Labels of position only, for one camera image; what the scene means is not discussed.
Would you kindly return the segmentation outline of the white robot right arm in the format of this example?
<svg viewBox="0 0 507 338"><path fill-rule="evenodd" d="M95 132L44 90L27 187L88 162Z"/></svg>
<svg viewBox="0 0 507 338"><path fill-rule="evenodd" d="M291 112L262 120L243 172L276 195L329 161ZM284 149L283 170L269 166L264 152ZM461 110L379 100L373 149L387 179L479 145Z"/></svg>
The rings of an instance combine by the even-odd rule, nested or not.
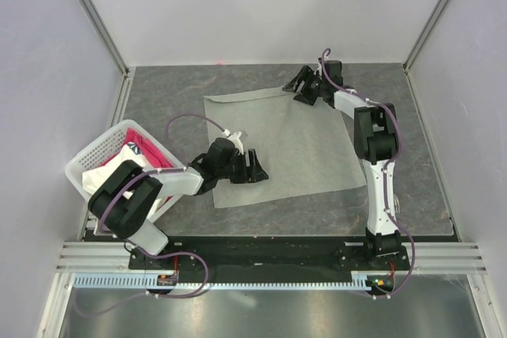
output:
<svg viewBox="0 0 507 338"><path fill-rule="evenodd" d="M314 105L322 99L353 120L353 149L367 181L368 221L365 228L364 263L381 269L400 251L401 238L395 224L394 169L399 153L395 108L380 104L344 85L342 62L320 61L317 69L303 66L283 91L294 100Z"/></svg>

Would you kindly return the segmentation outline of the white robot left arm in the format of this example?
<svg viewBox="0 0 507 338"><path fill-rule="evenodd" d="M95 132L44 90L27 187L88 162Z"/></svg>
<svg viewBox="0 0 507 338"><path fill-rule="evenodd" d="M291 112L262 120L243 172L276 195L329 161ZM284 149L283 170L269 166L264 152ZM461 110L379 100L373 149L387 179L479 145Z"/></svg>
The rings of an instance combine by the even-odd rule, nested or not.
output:
<svg viewBox="0 0 507 338"><path fill-rule="evenodd" d="M122 162L92 194L88 210L100 226L144 251L155 268L165 269L174 251L168 236L148 219L157 199L200 196L221 180L255 184L268 179L256 150L240 150L231 139L217 138L185 167L144 169L133 160Z"/></svg>

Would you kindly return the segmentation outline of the pink cloth in basket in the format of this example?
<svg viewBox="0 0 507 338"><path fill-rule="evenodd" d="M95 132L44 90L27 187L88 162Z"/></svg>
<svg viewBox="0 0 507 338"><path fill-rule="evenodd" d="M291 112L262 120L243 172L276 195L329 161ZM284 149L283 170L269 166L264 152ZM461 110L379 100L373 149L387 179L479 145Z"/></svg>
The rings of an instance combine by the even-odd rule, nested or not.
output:
<svg viewBox="0 0 507 338"><path fill-rule="evenodd" d="M153 168L173 168L171 162L153 142L142 136L137 130L128 128L124 138L124 144L118 154L109 158L103 166L110 162L121 163L125 160L133 160L142 167L150 165Z"/></svg>

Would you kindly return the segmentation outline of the aluminium frame rail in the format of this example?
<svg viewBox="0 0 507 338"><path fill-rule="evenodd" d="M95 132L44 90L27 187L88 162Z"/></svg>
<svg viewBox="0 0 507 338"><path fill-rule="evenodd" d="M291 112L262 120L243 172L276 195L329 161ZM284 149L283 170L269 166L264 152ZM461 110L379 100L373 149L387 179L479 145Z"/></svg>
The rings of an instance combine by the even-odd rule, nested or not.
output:
<svg viewBox="0 0 507 338"><path fill-rule="evenodd" d="M416 275L484 275L486 265L475 243L417 242ZM58 272L126 273L130 254L121 243L66 242L57 262Z"/></svg>

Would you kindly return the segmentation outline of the white folded garment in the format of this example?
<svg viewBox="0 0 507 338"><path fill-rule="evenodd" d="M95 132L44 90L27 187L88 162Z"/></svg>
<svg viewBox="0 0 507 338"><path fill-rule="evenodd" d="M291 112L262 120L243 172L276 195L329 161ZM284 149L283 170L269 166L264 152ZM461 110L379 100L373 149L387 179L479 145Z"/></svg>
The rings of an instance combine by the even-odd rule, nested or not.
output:
<svg viewBox="0 0 507 338"><path fill-rule="evenodd" d="M90 195L102 186L106 180L114 173L114 171L124 162L131 160L141 167L148 164L145 156L141 153L140 148L133 143L128 142L123 145L120 152L108 160L103 166L91 169L82 174L83 189Z"/></svg>

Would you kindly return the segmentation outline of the white plastic laundry basket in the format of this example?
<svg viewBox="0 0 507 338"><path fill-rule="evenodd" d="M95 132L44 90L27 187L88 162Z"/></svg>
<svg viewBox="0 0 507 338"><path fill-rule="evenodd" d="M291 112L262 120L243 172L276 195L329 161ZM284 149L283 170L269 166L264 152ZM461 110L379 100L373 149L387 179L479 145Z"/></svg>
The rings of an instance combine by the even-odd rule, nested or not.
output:
<svg viewBox="0 0 507 338"><path fill-rule="evenodd" d="M153 144L174 164L173 168L153 168L150 165L141 167L142 178L136 180L130 188L124 190L124 198L130 200L142 184L160 184L158 194L148 200L149 208L142 212L144 219L153 223L162 216L182 196L193 196L202 185L202 179L194 169L184 166L160 142L133 120L123 120L93 140L67 163L65 174L85 201L92 195L82 186L82 174L96 169L112 156L118 154L124 144L128 128L137 130L142 136L151 140Z"/></svg>

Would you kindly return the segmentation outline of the silver metal fork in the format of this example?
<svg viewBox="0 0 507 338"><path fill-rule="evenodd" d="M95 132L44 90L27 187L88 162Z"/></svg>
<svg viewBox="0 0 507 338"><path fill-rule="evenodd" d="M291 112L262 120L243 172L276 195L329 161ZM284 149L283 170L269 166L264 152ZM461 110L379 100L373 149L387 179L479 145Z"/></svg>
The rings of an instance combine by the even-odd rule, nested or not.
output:
<svg viewBox="0 0 507 338"><path fill-rule="evenodd" d="M394 212L397 215L400 212L400 202L396 194L393 195L393 201L394 201Z"/></svg>

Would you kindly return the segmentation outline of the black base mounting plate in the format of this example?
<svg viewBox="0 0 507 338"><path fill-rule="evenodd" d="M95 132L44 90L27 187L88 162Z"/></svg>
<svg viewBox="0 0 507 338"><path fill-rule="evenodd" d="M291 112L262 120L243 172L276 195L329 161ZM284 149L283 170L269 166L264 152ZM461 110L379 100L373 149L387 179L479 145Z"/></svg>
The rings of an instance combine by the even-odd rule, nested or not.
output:
<svg viewBox="0 0 507 338"><path fill-rule="evenodd" d="M176 253L172 258L153 259L133 249L128 267L132 270L191 268L193 260L183 258L182 251L199 255L208 267L240 268L269 265L332 268L345 271L401 272L410 269L409 253L398 238L387 240L387 250L376 253L366 237L339 236L173 236L162 250Z"/></svg>

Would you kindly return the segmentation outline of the grey-green cloth napkin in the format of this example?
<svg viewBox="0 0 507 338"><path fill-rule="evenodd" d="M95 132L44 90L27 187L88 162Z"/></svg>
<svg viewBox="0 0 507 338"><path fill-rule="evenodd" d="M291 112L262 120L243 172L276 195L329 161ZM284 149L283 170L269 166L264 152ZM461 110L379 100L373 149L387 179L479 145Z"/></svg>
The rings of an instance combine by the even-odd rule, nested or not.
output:
<svg viewBox="0 0 507 338"><path fill-rule="evenodd" d="M213 191L217 208L366 185L341 112L322 100L296 101L280 88L204 97L208 118L232 132L246 133L268 180L255 184L220 181Z"/></svg>

